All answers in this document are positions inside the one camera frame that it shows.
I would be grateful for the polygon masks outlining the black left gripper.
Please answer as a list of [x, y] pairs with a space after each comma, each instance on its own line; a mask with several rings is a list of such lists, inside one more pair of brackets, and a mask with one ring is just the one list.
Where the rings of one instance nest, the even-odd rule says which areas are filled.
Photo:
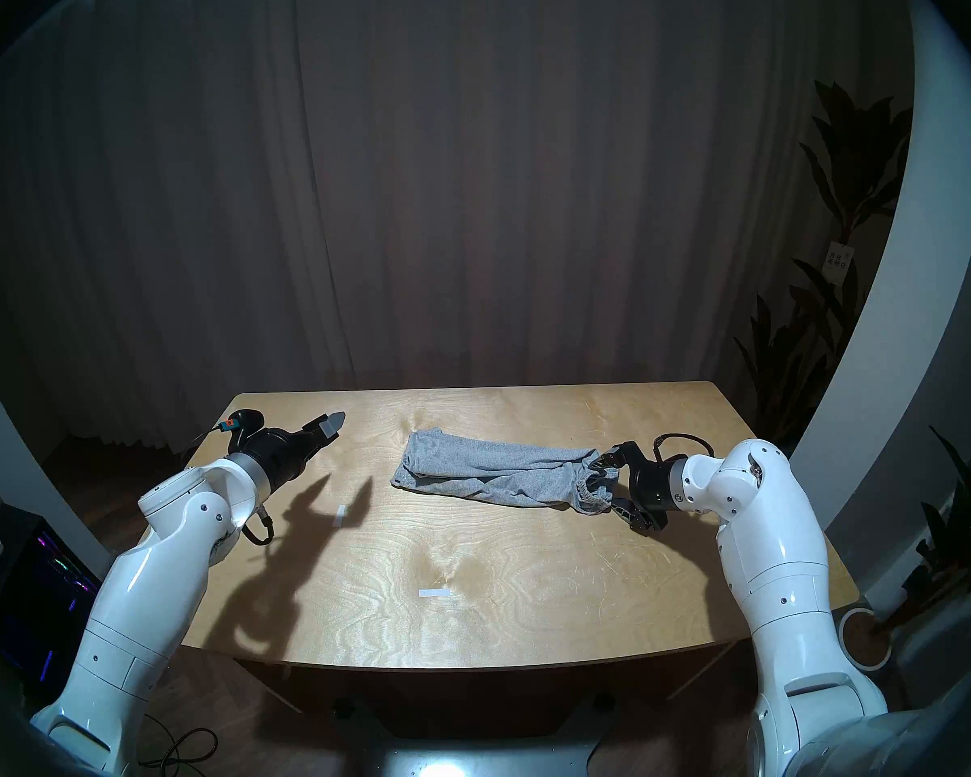
[[297, 479], [306, 463], [334, 442], [345, 419], [345, 411], [335, 411], [306, 422], [302, 430], [295, 432], [260, 429], [247, 438], [245, 455], [262, 468], [270, 490], [278, 490]]

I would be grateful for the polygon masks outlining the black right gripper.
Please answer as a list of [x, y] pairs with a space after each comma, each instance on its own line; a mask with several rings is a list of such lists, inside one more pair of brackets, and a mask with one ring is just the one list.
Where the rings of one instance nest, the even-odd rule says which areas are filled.
[[637, 442], [621, 442], [595, 460], [595, 469], [632, 471], [632, 499], [613, 498], [611, 512], [636, 533], [658, 533], [668, 524], [668, 513], [681, 510], [681, 457], [647, 459]]

